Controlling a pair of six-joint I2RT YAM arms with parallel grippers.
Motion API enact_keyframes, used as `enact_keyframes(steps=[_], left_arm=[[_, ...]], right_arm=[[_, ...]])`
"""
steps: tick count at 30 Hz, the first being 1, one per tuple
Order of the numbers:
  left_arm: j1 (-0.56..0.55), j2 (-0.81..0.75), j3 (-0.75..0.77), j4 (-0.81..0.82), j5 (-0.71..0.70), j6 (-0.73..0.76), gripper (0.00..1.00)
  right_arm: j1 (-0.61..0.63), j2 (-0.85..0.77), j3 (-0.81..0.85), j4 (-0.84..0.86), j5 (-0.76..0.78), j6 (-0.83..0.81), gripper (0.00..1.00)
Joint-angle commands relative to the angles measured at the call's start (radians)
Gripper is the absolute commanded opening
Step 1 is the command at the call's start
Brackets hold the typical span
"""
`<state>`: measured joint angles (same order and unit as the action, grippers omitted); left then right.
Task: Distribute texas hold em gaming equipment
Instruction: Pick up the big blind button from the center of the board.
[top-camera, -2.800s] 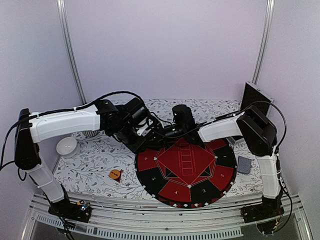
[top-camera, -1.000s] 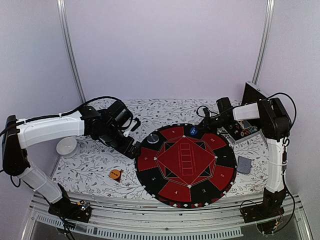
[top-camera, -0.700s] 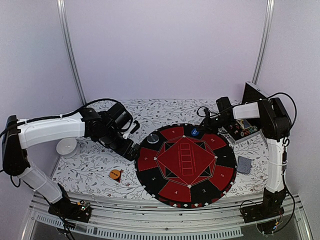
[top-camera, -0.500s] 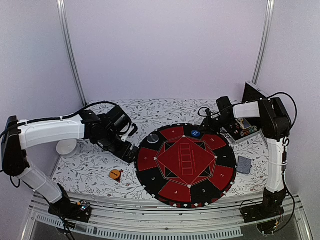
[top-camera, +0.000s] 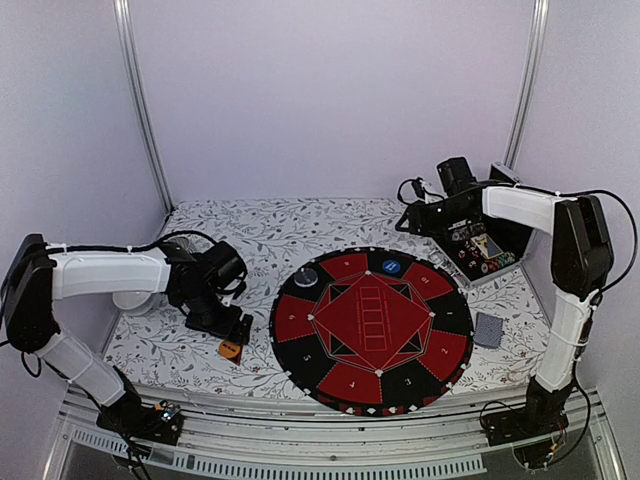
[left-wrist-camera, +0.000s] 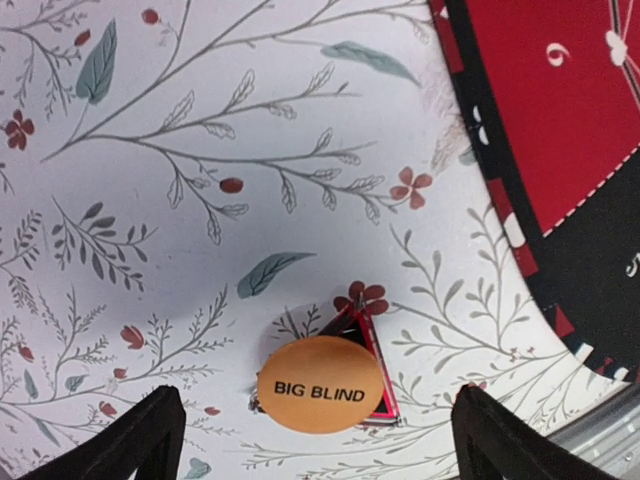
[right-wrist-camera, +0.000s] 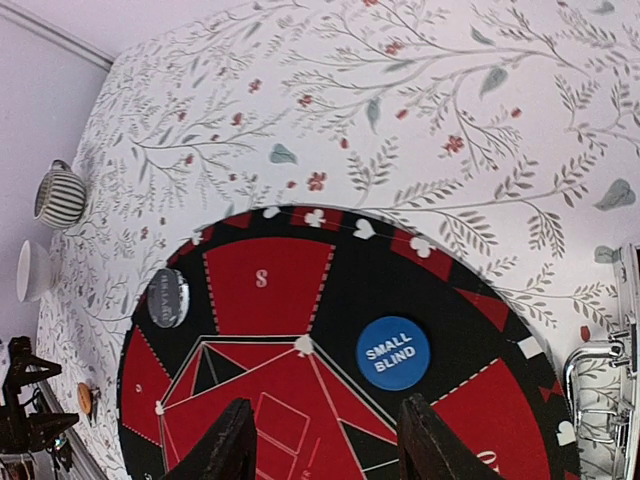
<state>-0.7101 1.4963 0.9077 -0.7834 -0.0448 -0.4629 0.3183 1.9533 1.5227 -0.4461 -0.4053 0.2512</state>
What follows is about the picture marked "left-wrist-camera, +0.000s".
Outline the orange big blind button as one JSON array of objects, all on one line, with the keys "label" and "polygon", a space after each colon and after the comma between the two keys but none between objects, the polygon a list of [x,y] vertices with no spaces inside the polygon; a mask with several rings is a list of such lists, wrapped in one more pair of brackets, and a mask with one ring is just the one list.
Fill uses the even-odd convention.
[{"label": "orange big blind button", "polygon": [[349,429],[376,410],[383,393],[383,374],[375,357],[334,336],[282,346],[257,375],[261,408],[276,423],[300,433]]}]

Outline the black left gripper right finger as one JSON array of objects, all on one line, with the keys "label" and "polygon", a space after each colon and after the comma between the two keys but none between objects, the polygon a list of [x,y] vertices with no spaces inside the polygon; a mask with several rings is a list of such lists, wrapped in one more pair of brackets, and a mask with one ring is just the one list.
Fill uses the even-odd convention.
[{"label": "black left gripper right finger", "polygon": [[529,427],[477,385],[465,385],[452,408],[459,478],[610,479]]}]

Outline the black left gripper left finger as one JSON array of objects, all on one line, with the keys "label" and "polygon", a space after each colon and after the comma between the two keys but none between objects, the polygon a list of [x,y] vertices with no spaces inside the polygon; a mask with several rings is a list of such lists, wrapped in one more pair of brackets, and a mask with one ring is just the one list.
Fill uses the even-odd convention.
[{"label": "black left gripper left finger", "polygon": [[176,479],[185,426],[179,390],[159,386],[104,431],[23,477]]}]

